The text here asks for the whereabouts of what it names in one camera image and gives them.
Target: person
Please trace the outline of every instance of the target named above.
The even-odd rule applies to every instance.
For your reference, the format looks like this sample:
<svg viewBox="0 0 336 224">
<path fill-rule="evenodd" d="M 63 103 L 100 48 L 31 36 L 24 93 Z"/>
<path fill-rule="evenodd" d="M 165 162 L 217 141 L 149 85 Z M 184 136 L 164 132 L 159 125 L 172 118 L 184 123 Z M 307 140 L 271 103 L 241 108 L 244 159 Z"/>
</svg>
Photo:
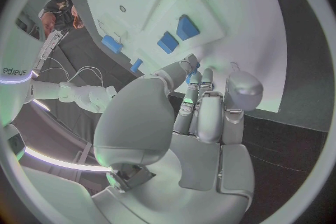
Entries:
<svg viewBox="0 0 336 224">
<path fill-rule="evenodd" d="M 55 29 L 80 29 L 84 27 L 71 0 L 51 0 L 43 8 L 41 16 L 45 38 Z"/>
</svg>

